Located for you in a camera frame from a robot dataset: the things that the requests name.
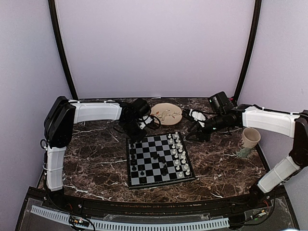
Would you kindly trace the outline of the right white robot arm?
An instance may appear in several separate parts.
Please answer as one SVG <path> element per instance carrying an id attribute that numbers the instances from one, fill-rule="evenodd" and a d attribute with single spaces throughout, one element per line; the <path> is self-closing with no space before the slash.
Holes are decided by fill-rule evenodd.
<path id="1" fill-rule="evenodd" d="M 250 209 L 257 208 L 264 201 L 264 194 L 288 181 L 292 176 L 308 166 L 308 112 L 285 112 L 268 109 L 256 104 L 237 104 L 225 92 L 208 98 L 212 109 L 206 113 L 189 109 L 187 115 L 196 124 L 189 135 L 197 141 L 209 141 L 211 134 L 233 127 L 243 130 L 254 129 L 261 133 L 284 136 L 293 141 L 289 154 L 263 175 L 251 187 L 245 204 Z"/>

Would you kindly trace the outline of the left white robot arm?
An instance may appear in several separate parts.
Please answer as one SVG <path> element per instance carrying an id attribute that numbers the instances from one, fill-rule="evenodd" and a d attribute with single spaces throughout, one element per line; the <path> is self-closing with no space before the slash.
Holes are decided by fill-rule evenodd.
<path id="1" fill-rule="evenodd" d="M 132 103 L 107 101 L 77 101 L 59 96 L 44 121 L 46 140 L 46 186 L 52 191 L 49 202 L 58 210 L 68 206 L 68 199 L 59 190 L 63 188 L 64 154 L 72 139 L 75 124 L 88 121 L 118 121 L 122 132 L 133 142 L 141 141 L 147 134 L 145 127 L 151 123 L 151 108 L 146 100 Z"/>

